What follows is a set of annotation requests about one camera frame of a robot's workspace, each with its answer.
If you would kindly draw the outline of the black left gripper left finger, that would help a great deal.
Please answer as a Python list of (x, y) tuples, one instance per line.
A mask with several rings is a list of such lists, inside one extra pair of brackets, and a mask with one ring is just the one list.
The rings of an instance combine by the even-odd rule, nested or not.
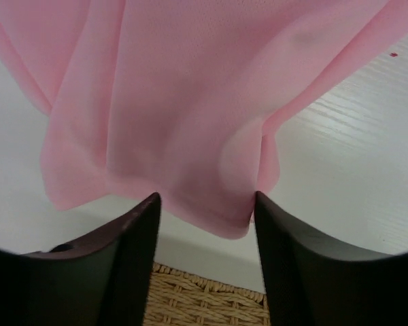
[(160, 196), (48, 252), (0, 249), (0, 325), (141, 325)]

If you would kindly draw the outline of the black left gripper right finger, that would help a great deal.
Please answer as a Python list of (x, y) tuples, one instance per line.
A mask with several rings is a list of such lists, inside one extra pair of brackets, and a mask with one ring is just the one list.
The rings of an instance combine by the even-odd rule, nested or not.
[(262, 192), (254, 220), (272, 325), (408, 325), (408, 251), (338, 240)]

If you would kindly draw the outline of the pink t shirt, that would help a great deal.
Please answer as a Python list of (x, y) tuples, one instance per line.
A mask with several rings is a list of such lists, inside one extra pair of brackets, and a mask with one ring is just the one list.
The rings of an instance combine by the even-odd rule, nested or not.
[(277, 129), (407, 33), (408, 1), (0, 1), (51, 203), (158, 192), (233, 239), (277, 182)]

